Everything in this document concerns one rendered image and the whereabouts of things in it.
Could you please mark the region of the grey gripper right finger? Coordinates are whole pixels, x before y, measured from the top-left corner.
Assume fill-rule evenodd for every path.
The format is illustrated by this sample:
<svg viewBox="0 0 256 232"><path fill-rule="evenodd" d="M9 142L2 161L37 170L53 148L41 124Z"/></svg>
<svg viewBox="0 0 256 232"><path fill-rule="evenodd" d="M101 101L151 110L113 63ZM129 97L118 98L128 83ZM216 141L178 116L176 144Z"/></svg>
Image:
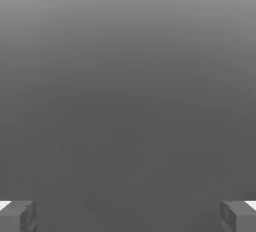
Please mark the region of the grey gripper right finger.
<svg viewBox="0 0 256 232"><path fill-rule="evenodd" d="M223 232L256 232L256 200L221 201L219 208Z"/></svg>

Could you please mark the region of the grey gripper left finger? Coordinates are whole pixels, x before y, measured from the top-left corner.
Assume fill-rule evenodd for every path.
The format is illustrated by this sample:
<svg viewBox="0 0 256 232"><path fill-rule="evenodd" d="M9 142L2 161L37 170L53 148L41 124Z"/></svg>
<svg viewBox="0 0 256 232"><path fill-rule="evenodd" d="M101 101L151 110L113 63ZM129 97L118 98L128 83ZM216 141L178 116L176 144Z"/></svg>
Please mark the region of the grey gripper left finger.
<svg viewBox="0 0 256 232"><path fill-rule="evenodd" d="M0 200L0 232L38 232L37 202Z"/></svg>

